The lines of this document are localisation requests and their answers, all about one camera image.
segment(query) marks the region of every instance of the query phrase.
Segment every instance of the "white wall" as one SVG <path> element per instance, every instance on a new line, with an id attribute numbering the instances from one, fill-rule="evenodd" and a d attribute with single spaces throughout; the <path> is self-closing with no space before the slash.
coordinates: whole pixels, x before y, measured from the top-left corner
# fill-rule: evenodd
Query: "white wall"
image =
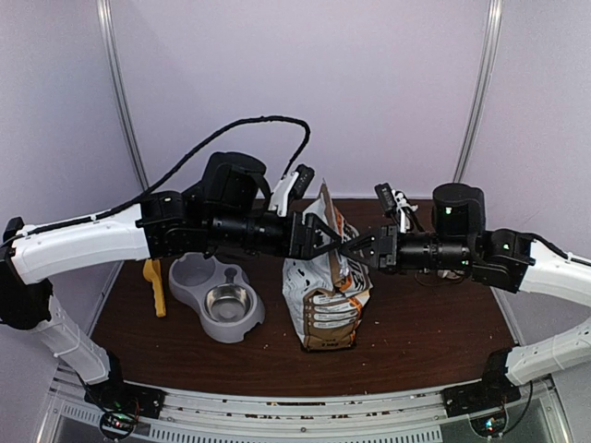
<path id="1" fill-rule="evenodd" d="M 541 233 L 591 257 L 591 3 L 505 2 L 501 40 L 465 181 L 484 189 L 488 227 Z M 506 294 L 525 342 L 591 310 Z M 591 365 L 555 377 L 578 442 L 591 442 Z"/>
<path id="2" fill-rule="evenodd" d="M 152 182 L 218 127 L 262 114 L 310 123 L 301 160 L 335 196 L 374 197 L 390 181 L 430 197 L 453 177 L 488 2 L 127 0 L 113 16 Z M 300 138 L 298 127 L 241 128 L 209 152 L 261 158 L 273 186 Z M 199 180 L 208 155 L 169 187 Z"/>
<path id="3" fill-rule="evenodd" d="M 125 150 L 96 2 L 0 2 L 0 226 L 102 210 L 139 189 Z M 57 276 L 84 327 L 112 265 Z M 26 442 L 55 369 L 26 332 L 0 327 L 0 441 Z"/>

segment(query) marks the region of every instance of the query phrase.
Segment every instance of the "metal bowl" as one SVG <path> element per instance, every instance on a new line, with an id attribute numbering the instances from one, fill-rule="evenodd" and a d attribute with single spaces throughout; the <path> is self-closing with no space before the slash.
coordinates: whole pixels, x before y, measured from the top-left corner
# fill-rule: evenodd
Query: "metal bowl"
<path id="1" fill-rule="evenodd" d="M 250 294 L 242 286 L 225 283 L 205 295 L 205 314 L 220 323 L 236 323 L 247 316 L 252 307 Z"/>

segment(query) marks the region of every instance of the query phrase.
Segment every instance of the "yellow handle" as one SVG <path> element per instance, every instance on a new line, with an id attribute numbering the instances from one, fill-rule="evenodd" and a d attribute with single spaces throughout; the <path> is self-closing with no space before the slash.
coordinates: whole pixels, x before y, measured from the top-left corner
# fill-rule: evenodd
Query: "yellow handle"
<path id="1" fill-rule="evenodd" d="M 154 292 L 156 317 L 165 317 L 166 304 L 164 303 L 163 276 L 161 273 L 160 260 L 146 260 L 143 274 L 147 281 L 151 281 L 151 288 Z"/>

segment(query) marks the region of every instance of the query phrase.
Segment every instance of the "wooden table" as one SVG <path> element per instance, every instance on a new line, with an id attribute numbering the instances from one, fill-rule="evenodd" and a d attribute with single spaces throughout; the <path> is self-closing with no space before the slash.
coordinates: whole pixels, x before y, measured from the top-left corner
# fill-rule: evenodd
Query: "wooden table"
<path id="1" fill-rule="evenodd" d="M 428 225 L 430 202 L 419 218 Z M 384 223 L 376 200 L 337 200 L 360 231 Z M 172 260 L 164 261 L 166 276 Z M 324 396 L 419 389 L 480 377 L 488 355 L 513 345 L 489 288 L 470 281 L 419 285 L 414 273 L 373 272 L 374 288 L 350 350 L 301 350 L 282 295 L 283 260 L 238 262 L 267 311 L 238 344 L 221 344 L 197 314 L 166 294 L 167 316 L 154 314 L 143 263 L 126 263 L 93 339 L 121 359 L 126 379 L 175 389 L 263 396 Z M 422 281 L 438 284 L 421 275 Z"/>

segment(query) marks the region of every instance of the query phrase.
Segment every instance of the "double pet bowl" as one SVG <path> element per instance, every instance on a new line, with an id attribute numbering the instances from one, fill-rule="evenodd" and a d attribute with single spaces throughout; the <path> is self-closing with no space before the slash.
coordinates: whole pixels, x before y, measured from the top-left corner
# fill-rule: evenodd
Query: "double pet bowl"
<path id="1" fill-rule="evenodd" d="M 171 266 L 168 281 L 173 296 L 197 312 L 201 326 L 216 341 L 242 341 L 265 319 L 263 303 L 237 265 L 184 254 Z"/>

